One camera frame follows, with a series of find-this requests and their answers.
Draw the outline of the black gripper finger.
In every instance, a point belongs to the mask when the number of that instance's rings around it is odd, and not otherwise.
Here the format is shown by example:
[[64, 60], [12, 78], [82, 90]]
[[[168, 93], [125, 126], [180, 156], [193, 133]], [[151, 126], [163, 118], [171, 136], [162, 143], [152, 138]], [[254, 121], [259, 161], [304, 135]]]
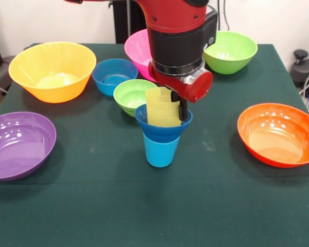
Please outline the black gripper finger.
[[171, 101], [178, 102], [179, 118], [181, 121], [186, 121], [188, 118], [187, 100], [180, 97], [177, 92], [171, 91]]

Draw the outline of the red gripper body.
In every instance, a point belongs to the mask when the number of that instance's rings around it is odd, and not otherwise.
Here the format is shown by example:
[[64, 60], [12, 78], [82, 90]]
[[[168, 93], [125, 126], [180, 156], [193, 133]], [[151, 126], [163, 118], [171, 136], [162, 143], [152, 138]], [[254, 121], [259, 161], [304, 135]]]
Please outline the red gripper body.
[[148, 70], [158, 84], [175, 91], [181, 98], [192, 103], [206, 96], [213, 84], [213, 74], [205, 68], [204, 60], [196, 71], [187, 76], [162, 74], [158, 72], [152, 61], [149, 62]]

